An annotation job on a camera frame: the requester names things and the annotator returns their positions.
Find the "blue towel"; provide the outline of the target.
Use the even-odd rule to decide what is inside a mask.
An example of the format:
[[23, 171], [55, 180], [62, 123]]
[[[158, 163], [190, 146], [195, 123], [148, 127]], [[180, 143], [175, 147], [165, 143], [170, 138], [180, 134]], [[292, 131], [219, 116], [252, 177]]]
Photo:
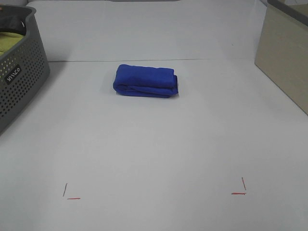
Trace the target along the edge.
[[179, 93], [173, 69], [127, 64], [118, 67], [113, 88], [121, 95], [138, 97], [170, 98]]

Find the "grey perforated laundry basket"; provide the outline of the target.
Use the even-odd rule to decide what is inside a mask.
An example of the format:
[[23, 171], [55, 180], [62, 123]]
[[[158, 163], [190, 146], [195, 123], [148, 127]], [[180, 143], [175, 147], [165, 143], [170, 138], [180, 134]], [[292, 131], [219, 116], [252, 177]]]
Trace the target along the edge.
[[22, 113], [50, 75], [44, 46], [35, 18], [36, 9], [2, 5], [0, 17], [19, 16], [26, 35], [0, 56], [0, 130]]

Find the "beige storage bin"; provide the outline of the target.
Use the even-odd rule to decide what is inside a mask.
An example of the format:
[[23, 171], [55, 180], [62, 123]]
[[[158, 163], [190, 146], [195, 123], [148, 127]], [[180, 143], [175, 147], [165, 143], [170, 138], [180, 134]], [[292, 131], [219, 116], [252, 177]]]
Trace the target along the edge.
[[269, 0], [255, 65], [308, 112], [308, 2]]

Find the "yellow-green towel in basket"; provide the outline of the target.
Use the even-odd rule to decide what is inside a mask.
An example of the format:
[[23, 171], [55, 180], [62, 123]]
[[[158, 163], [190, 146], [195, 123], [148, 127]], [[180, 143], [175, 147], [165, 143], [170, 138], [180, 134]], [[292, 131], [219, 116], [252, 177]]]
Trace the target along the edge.
[[11, 32], [0, 33], [0, 56], [24, 38], [23, 35]]

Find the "black cloth in basket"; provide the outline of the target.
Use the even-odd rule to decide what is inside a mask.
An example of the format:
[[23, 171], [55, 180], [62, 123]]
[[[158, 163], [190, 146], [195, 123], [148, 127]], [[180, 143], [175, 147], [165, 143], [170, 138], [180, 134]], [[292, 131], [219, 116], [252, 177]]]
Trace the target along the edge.
[[0, 18], [0, 31], [26, 35], [26, 26], [19, 16], [5, 16]]

